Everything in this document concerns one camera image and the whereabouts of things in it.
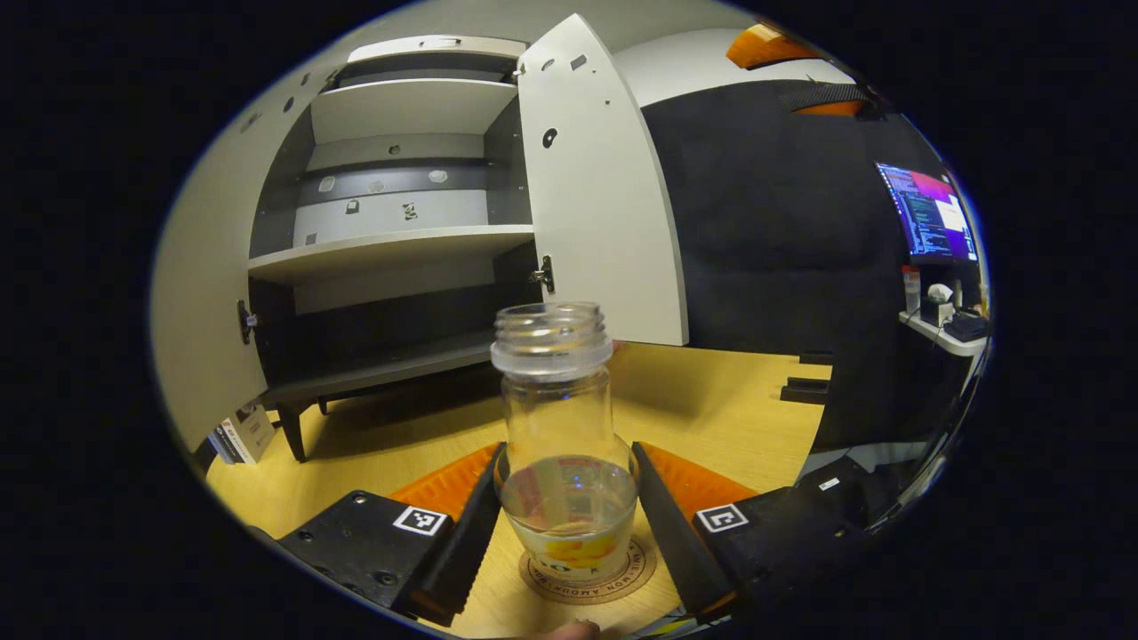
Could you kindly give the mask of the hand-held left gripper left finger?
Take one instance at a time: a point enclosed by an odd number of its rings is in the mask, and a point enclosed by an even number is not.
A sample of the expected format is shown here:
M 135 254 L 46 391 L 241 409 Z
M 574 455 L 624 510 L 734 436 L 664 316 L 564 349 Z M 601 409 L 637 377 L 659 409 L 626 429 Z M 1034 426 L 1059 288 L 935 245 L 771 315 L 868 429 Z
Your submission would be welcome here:
M 497 442 L 380 495 L 354 490 L 284 536 L 253 538 L 386 612 L 448 627 L 498 519 Z

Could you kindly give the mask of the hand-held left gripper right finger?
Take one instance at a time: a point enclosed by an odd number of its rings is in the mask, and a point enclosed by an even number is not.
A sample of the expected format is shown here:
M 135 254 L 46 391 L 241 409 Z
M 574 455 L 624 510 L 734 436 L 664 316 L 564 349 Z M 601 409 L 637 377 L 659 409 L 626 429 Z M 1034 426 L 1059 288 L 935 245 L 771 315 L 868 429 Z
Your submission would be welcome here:
M 869 542 L 875 478 L 848 457 L 760 492 L 649 443 L 630 453 L 652 535 L 699 622 L 772 609 Z

